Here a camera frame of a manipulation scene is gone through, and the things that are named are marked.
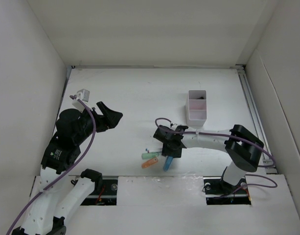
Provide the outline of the blue pastel highlighter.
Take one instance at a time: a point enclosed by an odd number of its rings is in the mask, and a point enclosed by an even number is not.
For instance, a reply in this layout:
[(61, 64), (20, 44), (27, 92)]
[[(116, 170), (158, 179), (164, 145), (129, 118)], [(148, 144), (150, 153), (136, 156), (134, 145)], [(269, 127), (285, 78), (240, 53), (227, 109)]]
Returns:
[(173, 157), (172, 156), (167, 156), (166, 157), (166, 160), (165, 160), (165, 163), (163, 165), (163, 171), (168, 171), (172, 162), (173, 162)]

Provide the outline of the orange pastel highlighter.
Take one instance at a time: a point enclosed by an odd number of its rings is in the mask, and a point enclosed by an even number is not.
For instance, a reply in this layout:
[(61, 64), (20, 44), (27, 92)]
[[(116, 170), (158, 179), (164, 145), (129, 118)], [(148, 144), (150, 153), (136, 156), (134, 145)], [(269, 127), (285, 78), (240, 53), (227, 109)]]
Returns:
[(148, 168), (148, 167), (150, 167), (150, 166), (156, 164), (158, 161), (159, 161), (159, 160), (158, 160), (157, 157), (154, 157), (154, 158), (152, 158), (152, 159), (149, 159), (149, 160), (147, 160), (146, 162), (144, 162), (144, 163), (141, 165), (141, 168), (142, 168), (142, 169)]

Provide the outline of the green pastel highlighter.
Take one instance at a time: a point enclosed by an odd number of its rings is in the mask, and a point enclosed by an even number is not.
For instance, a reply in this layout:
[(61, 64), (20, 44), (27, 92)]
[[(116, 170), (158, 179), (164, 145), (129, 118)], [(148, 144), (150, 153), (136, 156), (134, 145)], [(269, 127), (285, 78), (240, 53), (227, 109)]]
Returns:
[(161, 155), (161, 152), (147, 152), (147, 153), (142, 153), (141, 158), (143, 160), (146, 160), (146, 159), (152, 159), (152, 158), (158, 157), (160, 155)]

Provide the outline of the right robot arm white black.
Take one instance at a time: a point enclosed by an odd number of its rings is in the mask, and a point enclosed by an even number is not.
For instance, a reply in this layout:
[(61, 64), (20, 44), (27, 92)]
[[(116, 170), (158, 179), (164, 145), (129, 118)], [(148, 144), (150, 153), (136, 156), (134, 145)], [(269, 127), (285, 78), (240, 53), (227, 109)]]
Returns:
[(162, 155), (180, 158), (183, 149), (205, 148), (224, 152), (231, 158), (218, 183), (222, 194), (232, 193), (248, 172), (256, 172), (264, 143), (244, 126), (230, 130), (203, 131), (185, 125), (159, 125), (153, 138), (162, 143)]

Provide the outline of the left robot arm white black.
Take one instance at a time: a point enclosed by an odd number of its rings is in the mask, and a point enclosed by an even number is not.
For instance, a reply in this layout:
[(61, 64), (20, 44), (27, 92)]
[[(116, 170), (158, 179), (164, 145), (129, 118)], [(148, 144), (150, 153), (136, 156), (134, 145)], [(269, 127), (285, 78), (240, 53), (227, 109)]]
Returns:
[(60, 200), (65, 177), (85, 157), (97, 133), (114, 129), (123, 114), (109, 109), (102, 101), (97, 103), (101, 114), (76, 98), (73, 108), (62, 111), (55, 123), (51, 138), (41, 161), (38, 193), (25, 205), (15, 221), (24, 212), (28, 215), (22, 225), (11, 225), (9, 235), (64, 235), (67, 223), (90, 194), (102, 190), (102, 173), (85, 169), (74, 188)]

